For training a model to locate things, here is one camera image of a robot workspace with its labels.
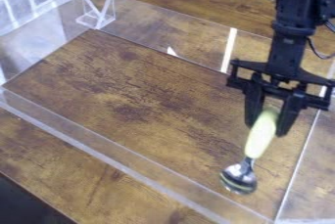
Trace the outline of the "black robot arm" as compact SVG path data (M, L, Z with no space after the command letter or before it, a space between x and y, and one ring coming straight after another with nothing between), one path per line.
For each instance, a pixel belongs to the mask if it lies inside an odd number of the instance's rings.
M283 101L277 123L277 135L287 135L299 113L307 108L328 110L335 80L302 68L306 48L314 46L310 37L321 25L333 27L335 0L277 0L277 17L269 61L234 60L227 85L246 94L246 124L254 126L265 99Z

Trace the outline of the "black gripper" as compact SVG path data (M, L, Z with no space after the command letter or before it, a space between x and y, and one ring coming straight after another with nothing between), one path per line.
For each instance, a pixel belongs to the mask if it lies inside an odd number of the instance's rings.
M277 136L289 134L302 109L315 108L328 111L335 81L299 68L297 75L282 75L267 70L267 63L234 60L227 85L246 94L246 124L252 127L263 109L265 98L283 101L278 119ZM307 86L326 87L323 97L307 92Z

